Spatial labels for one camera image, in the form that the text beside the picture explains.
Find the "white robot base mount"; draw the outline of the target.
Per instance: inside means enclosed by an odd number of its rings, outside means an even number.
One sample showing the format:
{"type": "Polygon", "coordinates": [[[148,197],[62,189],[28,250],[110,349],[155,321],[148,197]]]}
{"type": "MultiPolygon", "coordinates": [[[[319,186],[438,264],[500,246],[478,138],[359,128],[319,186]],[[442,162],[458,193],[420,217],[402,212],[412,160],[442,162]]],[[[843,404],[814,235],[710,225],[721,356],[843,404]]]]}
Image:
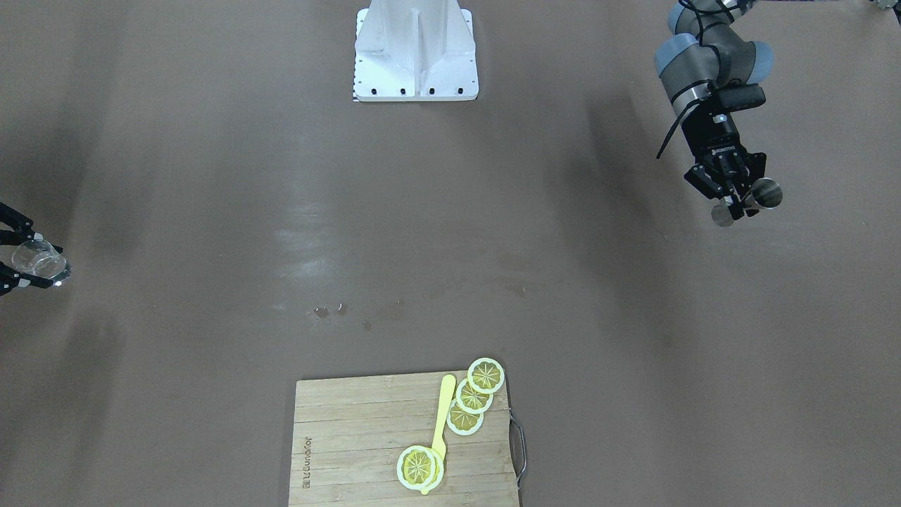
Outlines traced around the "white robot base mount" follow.
{"type": "Polygon", "coordinates": [[[457,1],[373,1],[356,14],[352,97],[360,102],[479,96],[470,10],[457,1]]]}

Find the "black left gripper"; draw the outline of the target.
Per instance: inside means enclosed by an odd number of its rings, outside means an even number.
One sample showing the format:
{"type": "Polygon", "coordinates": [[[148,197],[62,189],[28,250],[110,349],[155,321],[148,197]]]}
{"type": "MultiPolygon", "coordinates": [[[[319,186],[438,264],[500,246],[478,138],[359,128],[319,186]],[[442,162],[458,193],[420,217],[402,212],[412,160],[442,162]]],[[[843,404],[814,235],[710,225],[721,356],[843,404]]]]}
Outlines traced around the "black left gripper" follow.
{"type": "Polygon", "coordinates": [[[753,106],[752,91],[714,91],[689,101],[682,113],[680,128],[694,156],[684,179],[705,198],[717,200],[712,220],[740,220],[745,212],[761,209],[760,200],[766,200],[768,155],[748,154],[731,117],[753,106]],[[743,204],[733,184],[743,184],[743,204]]]}

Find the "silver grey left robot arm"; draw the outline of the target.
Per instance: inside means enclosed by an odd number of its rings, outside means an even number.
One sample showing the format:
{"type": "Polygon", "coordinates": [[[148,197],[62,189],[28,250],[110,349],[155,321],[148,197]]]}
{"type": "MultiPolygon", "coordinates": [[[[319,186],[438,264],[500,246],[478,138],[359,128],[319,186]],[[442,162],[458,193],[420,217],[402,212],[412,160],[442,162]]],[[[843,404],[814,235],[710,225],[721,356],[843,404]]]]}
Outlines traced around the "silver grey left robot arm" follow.
{"type": "Polygon", "coordinates": [[[679,1],[667,16],[672,37],[655,52],[655,68],[694,163],[685,180],[714,200],[712,220],[730,227],[743,216],[776,208],[783,194],[766,176],[768,156],[741,144],[733,113],[762,106],[772,48],[746,41],[733,24],[752,1],[679,1]]]}

